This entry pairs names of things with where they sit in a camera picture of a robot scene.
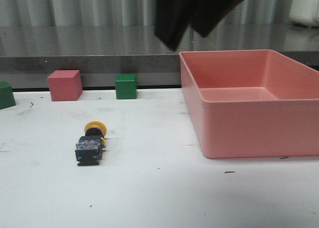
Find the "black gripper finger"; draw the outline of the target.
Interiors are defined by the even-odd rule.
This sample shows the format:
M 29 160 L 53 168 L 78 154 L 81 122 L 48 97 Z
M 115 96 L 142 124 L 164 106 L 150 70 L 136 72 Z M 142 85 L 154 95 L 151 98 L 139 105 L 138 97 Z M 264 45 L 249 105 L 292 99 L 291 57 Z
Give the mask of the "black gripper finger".
M 199 0 L 190 19 L 190 26 L 207 37 L 217 24 L 244 0 Z
M 156 0 L 155 36 L 175 51 L 187 28 L 189 0 Z

